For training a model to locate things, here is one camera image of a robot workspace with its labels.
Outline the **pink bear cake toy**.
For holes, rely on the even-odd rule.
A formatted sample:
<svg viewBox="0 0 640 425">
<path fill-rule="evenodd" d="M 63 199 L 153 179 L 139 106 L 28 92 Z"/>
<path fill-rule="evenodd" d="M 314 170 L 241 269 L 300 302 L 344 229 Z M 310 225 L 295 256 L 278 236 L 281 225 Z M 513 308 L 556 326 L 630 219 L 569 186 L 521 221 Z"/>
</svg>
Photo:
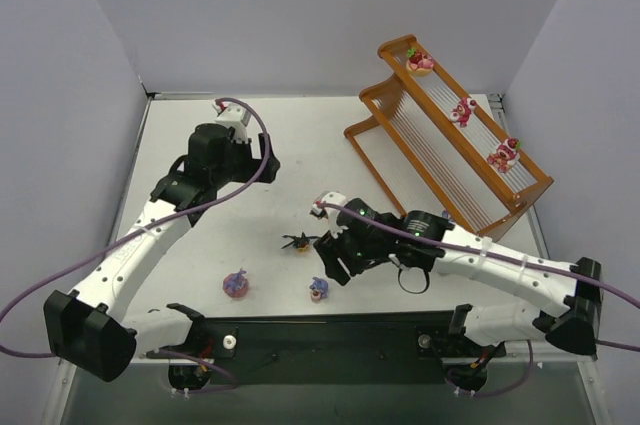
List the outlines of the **pink bear cake toy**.
<svg viewBox="0 0 640 425">
<path fill-rule="evenodd" d="M 466 128 L 476 107 L 477 102 L 474 99 L 470 97 L 461 98 L 457 105 L 451 110 L 448 119 L 459 128 Z"/>
</svg>

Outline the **pink bear strawberry toy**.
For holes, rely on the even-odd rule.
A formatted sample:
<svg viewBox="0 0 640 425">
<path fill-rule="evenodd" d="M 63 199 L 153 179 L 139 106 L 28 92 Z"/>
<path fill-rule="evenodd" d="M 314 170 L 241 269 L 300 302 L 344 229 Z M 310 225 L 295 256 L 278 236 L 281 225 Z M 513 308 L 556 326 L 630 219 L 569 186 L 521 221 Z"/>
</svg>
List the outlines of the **pink bear strawberry toy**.
<svg viewBox="0 0 640 425">
<path fill-rule="evenodd" d="M 431 55 L 411 47 L 406 52 L 405 68 L 410 75 L 423 77 L 429 75 L 435 68 L 435 61 Z"/>
</svg>

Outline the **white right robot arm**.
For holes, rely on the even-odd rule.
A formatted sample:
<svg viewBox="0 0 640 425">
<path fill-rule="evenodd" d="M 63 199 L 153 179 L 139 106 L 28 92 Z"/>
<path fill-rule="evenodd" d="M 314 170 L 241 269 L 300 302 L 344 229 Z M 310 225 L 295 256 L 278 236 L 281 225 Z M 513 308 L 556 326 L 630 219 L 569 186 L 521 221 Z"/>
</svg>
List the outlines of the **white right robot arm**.
<svg viewBox="0 0 640 425">
<path fill-rule="evenodd" d="M 593 259 L 570 263 L 531 256 L 441 216 L 420 210 L 379 213 L 359 198 L 335 192 L 317 200 L 310 213 L 328 222 L 314 248 L 326 275 L 340 285 L 386 263 L 399 272 L 463 277 L 516 300 L 506 306 L 457 306 L 450 334 L 482 347 L 531 340 L 574 355 L 596 353 L 602 266 Z"/>
</svg>

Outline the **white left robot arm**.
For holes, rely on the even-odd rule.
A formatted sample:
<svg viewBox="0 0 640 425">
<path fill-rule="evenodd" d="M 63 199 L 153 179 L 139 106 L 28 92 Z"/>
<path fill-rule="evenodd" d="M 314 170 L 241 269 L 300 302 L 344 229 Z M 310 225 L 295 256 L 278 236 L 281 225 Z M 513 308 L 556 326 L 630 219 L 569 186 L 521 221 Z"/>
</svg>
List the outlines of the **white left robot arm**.
<svg viewBox="0 0 640 425">
<path fill-rule="evenodd" d="M 261 156 L 241 137 L 243 126 L 196 127 L 187 154 L 179 157 L 150 194 L 127 236 L 68 293 L 54 291 L 44 303 L 51 352 L 110 382 L 131 360 L 191 340 L 203 316 L 172 303 L 129 316 L 138 290 L 167 251 L 199 221 L 229 183 L 271 183 L 279 170 L 267 133 L 258 135 Z"/>
</svg>

